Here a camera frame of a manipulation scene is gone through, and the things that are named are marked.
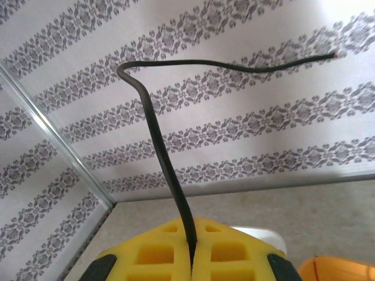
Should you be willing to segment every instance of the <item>yellow foam block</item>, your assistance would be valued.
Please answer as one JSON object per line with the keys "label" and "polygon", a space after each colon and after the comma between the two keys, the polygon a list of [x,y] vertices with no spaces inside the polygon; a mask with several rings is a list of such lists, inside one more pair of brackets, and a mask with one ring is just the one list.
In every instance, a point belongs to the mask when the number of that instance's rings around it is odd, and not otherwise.
{"label": "yellow foam block", "polygon": [[275,281],[267,255],[273,246],[205,218],[195,218],[198,243],[190,275],[181,220],[174,220],[99,254],[117,260],[107,281]]}

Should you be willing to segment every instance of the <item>yellow plastic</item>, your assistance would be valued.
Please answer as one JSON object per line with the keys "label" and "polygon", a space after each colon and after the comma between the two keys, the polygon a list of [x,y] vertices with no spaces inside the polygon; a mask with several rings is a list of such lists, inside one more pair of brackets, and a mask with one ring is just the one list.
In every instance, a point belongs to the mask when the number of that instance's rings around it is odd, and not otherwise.
{"label": "yellow plastic", "polygon": [[117,261],[107,281],[276,281],[267,255],[285,254],[226,225],[195,218],[198,243],[192,275],[181,220],[174,220],[99,254]]}
{"label": "yellow plastic", "polygon": [[298,271],[304,281],[375,281],[375,266],[334,256],[316,256]]}

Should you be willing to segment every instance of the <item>black cable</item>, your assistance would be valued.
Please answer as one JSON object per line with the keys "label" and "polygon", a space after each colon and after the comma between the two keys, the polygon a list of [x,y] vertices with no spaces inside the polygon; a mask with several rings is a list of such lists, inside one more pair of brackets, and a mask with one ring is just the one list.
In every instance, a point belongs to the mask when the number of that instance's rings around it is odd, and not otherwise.
{"label": "black cable", "polygon": [[158,120],[155,115],[154,108],[152,106],[151,98],[145,86],[139,82],[137,79],[131,77],[125,72],[126,69],[132,67],[149,67],[149,66],[179,66],[183,64],[205,64],[208,66],[217,66],[229,68],[232,70],[237,70],[246,73],[269,73],[278,70],[285,70],[287,68],[298,66],[304,63],[310,63],[319,60],[328,60],[336,58],[336,53],[326,54],[323,56],[312,56],[302,60],[293,61],[281,66],[267,67],[267,68],[248,68],[243,66],[237,66],[229,63],[221,63],[219,61],[212,60],[165,60],[165,61],[130,61],[123,63],[117,68],[118,76],[123,79],[126,83],[131,85],[138,92],[143,108],[145,110],[145,116],[148,124],[148,128],[151,134],[152,142],[154,144],[156,155],[159,159],[160,166],[164,173],[166,182],[172,192],[175,199],[177,208],[180,212],[181,219],[183,222],[183,227],[185,229],[186,240],[189,245],[190,253],[190,265],[193,266],[195,247],[197,243],[197,233],[194,224],[194,219],[192,212],[189,208],[188,201],[182,191],[181,185],[177,179],[177,175],[172,166],[171,160],[169,158],[168,152],[166,150],[162,133],[158,124]]}

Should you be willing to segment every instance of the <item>red line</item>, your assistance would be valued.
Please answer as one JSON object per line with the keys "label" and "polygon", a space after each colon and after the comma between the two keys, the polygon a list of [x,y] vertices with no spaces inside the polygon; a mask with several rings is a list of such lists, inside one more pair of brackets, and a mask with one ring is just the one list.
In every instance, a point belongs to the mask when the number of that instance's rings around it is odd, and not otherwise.
{"label": "red line", "polygon": [[314,256],[314,258],[313,258],[313,266],[314,266],[314,272],[315,272],[315,280],[316,281],[319,281],[319,277],[318,277],[318,271],[316,270],[316,260],[315,260],[315,258],[317,258],[318,256]]}

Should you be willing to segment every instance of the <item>orange container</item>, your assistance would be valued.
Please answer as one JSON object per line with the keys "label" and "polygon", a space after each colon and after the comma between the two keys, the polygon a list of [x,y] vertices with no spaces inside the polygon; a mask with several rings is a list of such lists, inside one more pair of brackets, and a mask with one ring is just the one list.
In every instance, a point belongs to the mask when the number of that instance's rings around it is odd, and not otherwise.
{"label": "orange container", "polygon": [[375,281],[375,266],[334,256],[315,256],[298,270],[304,281]]}

